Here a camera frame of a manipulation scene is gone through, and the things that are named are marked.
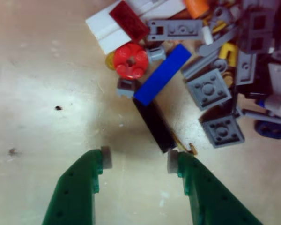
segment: red round lego plate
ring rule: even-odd
[[[148,56],[140,45],[128,43],[115,51],[113,65],[121,78],[139,79],[148,68]]]

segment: green robotic claw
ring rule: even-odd
[[[183,178],[194,225],[262,225],[192,154],[169,151],[168,172]]]
[[[99,192],[98,175],[111,168],[108,147],[90,150],[59,179],[43,225],[95,224],[94,193]]]

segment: pile of lego pieces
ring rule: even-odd
[[[118,95],[133,97],[152,135],[163,152],[175,148],[175,140],[154,105],[154,98],[191,57],[178,44],[166,56],[164,41],[200,40],[200,58],[182,69],[198,108],[208,111],[200,119],[215,148],[243,143],[237,124],[242,115],[258,121],[256,131],[281,139],[281,1],[243,0],[231,4],[219,0],[117,1],[87,19],[102,50],[106,65],[119,75]],[[168,19],[188,11],[192,19]],[[139,42],[155,42],[144,48]],[[140,85],[148,65],[163,62]],[[261,114],[237,107],[238,93],[257,99],[269,110]]]

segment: red lego piece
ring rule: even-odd
[[[116,72],[123,79],[141,78],[148,68],[146,51],[138,44],[128,43],[118,48],[113,57]]]
[[[138,43],[149,33],[149,28],[124,1],[120,2],[109,15],[111,15],[134,43]]]

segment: blue lego brick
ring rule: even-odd
[[[168,58],[138,89],[134,97],[147,106],[191,56],[192,54],[182,44],[178,44]]]

